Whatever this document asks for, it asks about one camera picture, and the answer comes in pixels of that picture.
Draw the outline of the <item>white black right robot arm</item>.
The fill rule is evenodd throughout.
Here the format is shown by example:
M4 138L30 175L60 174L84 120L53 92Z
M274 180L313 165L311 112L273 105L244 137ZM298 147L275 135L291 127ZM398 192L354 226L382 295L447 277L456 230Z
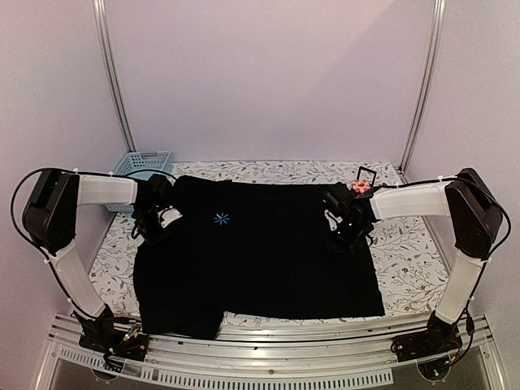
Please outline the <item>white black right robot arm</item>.
M452 177L402 185L376 186L364 180L337 183L325 191L323 204L329 223L324 236L333 253L364 245L375 223L384 219L450 218L456 253L444 293L426 329L396 337L391 350L400 362L442 354L441 367L458 363L471 347L463 343L458 323L464 319L467 335L474 335L470 301L493 252L501 245L497 240L501 224L510 222L476 170L464 168Z

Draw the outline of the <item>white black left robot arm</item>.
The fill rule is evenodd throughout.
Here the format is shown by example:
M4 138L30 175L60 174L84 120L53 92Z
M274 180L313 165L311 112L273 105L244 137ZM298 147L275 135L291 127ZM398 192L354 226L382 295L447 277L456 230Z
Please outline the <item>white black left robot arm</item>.
M40 251L58 285L74 307L82 327L80 346L115 358L142 362L149 345L136 320L116 317L100 298L80 260L76 238L77 210L85 205L133 208L134 233L157 244L181 213L172 205L173 176L154 170L147 180L127 175L40 168L16 231Z

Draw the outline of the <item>pink flower plush brooch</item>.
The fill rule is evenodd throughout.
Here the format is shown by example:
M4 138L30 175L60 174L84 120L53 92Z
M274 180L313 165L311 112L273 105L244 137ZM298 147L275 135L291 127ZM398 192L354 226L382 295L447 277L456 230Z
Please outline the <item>pink flower plush brooch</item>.
M351 189L355 193L366 193L371 189L371 184L366 180L356 180L351 184Z

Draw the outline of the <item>black t-shirt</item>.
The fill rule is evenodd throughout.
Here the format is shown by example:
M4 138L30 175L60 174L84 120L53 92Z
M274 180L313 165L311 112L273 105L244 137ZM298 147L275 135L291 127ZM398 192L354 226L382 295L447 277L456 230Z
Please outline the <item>black t-shirt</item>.
M173 184L182 214L139 246L133 285L143 329L214 339L226 313L307 320L373 317L384 304L369 246L327 249L332 184L248 184L189 175Z

